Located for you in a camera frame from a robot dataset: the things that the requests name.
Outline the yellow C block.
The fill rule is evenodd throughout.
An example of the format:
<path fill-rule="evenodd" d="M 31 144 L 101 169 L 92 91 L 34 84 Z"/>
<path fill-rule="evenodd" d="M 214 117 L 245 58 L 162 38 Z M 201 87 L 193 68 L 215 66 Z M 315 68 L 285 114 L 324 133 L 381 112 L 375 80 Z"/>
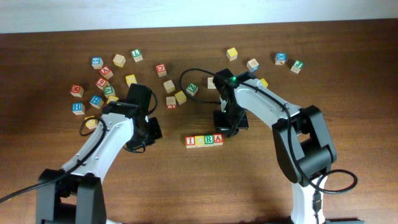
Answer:
<path fill-rule="evenodd" d="M 195 136 L 195 147 L 204 147 L 204 146 L 205 146 L 205 137 Z"/>

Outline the green R block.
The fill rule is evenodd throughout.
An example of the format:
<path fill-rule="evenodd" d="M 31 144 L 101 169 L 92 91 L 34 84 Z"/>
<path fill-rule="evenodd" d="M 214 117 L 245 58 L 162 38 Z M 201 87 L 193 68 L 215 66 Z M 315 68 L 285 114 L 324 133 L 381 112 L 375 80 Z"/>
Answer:
<path fill-rule="evenodd" d="M 212 134 L 204 135 L 205 147 L 214 146 L 214 138 Z"/>

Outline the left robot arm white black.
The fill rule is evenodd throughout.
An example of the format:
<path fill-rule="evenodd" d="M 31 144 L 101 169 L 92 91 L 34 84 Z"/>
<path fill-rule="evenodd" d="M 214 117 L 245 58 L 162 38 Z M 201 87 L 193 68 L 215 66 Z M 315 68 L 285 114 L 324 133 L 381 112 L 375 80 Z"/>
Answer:
<path fill-rule="evenodd" d="M 46 169 L 39 177 L 36 223 L 110 223 L 102 183 L 121 149 L 143 153 L 162 137 L 149 108 L 155 93 L 132 84 L 126 99 L 111 101 L 96 118 L 88 140 L 61 169 Z"/>

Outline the red I block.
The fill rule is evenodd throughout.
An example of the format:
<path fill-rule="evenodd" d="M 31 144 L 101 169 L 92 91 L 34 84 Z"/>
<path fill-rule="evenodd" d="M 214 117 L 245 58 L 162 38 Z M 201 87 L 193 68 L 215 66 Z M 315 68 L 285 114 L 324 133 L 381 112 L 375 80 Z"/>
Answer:
<path fill-rule="evenodd" d="M 194 148 L 194 147 L 196 147 L 195 137 L 194 136 L 187 136 L 185 138 L 185 146 L 186 146 L 186 148 Z"/>

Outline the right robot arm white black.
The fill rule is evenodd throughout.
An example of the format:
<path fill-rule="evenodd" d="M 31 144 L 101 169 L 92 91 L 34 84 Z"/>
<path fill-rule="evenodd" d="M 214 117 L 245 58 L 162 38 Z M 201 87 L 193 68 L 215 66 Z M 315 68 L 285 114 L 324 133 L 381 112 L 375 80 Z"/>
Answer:
<path fill-rule="evenodd" d="M 292 184 L 290 223 L 326 223 L 323 188 L 336 150 L 322 112 L 301 108 L 277 96 L 251 72 L 234 76 L 229 69 L 214 74 L 221 109 L 213 113 L 215 128 L 230 138 L 248 128 L 252 112 L 271 128 L 277 162 Z"/>

